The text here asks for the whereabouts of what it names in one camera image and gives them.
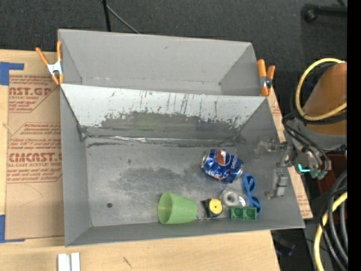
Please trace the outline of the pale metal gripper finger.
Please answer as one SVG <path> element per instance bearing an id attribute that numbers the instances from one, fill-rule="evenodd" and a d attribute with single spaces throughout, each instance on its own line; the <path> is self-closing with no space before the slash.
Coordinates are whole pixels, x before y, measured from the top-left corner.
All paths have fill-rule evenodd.
<path id="1" fill-rule="evenodd" d="M 271 140 L 260 139 L 256 144 L 256 147 L 254 149 L 254 154 L 262 155 L 265 153 L 278 152 L 279 150 L 281 150 L 281 148 L 282 145 L 277 144 L 273 139 Z"/>
<path id="2" fill-rule="evenodd" d="M 283 169 L 275 169 L 271 189 L 265 192 L 267 199 L 274 199 L 284 196 L 289 178 Z"/>

